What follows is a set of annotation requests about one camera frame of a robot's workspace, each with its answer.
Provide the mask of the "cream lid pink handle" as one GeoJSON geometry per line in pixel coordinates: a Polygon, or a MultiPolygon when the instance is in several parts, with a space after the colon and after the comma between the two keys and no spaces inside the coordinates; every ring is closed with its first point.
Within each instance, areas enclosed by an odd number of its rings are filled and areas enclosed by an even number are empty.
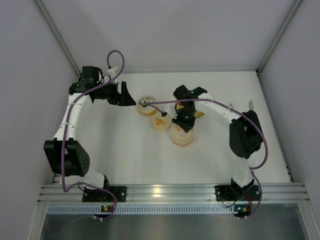
{"type": "Polygon", "coordinates": [[[187,144],[191,142],[194,139],[195,131],[193,129],[189,130],[188,132],[185,132],[182,127],[178,125],[173,125],[171,129],[171,138],[176,143],[184,143],[187,144]]]}

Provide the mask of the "cream lid orange handle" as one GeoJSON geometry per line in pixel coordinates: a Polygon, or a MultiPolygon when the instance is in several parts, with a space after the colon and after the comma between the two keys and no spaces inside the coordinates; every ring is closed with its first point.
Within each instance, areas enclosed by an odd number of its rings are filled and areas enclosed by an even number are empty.
{"type": "Polygon", "coordinates": [[[157,112],[149,118],[149,124],[153,130],[164,132],[170,128],[172,118],[169,115],[162,116],[161,113],[157,112]]]}

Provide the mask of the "sushi roll piece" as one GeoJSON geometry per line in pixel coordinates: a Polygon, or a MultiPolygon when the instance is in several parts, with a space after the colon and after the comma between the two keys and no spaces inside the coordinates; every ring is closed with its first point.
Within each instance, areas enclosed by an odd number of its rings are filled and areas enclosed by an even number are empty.
{"type": "Polygon", "coordinates": [[[143,108],[145,108],[145,107],[148,106],[148,105],[147,105],[147,102],[146,102],[145,100],[141,100],[139,103],[140,103],[140,105],[141,105],[143,108]]]}

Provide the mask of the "metal tongs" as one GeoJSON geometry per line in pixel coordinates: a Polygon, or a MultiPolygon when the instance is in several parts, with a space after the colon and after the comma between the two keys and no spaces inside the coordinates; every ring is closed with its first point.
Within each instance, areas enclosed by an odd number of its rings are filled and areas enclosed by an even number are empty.
{"type": "MultiPolygon", "coordinates": [[[[253,101],[252,100],[250,100],[250,101],[248,101],[247,102],[247,105],[248,105],[248,108],[250,109],[250,110],[254,110],[254,104],[253,104],[253,101]]],[[[230,103],[229,105],[228,105],[230,108],[233,108],[234,106],[230,103]]]]}

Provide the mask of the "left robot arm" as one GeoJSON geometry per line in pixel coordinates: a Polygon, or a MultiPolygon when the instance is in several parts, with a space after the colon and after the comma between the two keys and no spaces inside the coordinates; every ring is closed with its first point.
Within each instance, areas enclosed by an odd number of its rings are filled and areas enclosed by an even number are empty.
{"type": "Polygon", "coordinates": [[[108,178],[94,170],[90,156],[81,145],[79,137],[83,130],[82,119],[96,100],[106,100],[110,105],[119,107],[135,106],[126,82],[117,83],[122,67],[110,67],[105,81],[102,70],[96,66],[84,66],[77,82],[68,90],[67,108],[62,122],[51,140],[46,140],[43,149],[54,174],[61,175],[63,190],[69,191],[66,178],[76,176],[80,184],[89,189],[110,190],[108,178]]]}

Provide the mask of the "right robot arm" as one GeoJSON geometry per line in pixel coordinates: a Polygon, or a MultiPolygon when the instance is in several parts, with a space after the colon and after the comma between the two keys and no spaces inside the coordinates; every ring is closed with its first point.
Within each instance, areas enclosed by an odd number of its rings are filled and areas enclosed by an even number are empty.
{"type": "Polygon", "coordinates": [[[172,122],[185,133],[190,132],[196,121],[196,112],[202,112],[226,128],[228,145],[234,154],[234,174],[230,187],[233,192],[244,194],[254,184],[248,163],[251,155],[260,150],[265,142],[258,115],[253,110],[240,112],[227,106],[208,94],[202,87],[189,90],[185,85],[175,89],[173,96],[178,100],[173,103],[172,122]]]}

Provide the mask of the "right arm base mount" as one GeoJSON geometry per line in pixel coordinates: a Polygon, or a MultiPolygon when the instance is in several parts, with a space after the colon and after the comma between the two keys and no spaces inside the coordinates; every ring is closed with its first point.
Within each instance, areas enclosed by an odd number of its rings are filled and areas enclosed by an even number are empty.
{"type": "Polygon", "coordinates": [[[214,190],[218,202],[246,201],[249,197],[252,201],[258,201],[261,196],[259,185],[255,184],[254,179],[244,187],[240,187],[231,179],[230,184],[216,185],[214,190]]]}

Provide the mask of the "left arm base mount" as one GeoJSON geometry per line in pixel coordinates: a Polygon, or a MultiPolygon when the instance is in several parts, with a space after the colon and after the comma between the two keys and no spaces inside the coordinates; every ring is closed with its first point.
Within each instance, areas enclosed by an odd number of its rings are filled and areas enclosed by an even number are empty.
{"type": "MultiPolygon", "coordinates": [[[[118,203],[126,202],[127,187],[126,186],[111,186],[108,190],[111,192],[118,203]]],[[[114,198],[110,193],[98,189],[90,189],[85,187],[82,195],[82,202],[85,203],[102,203],[113,202],[114,198]]]]}

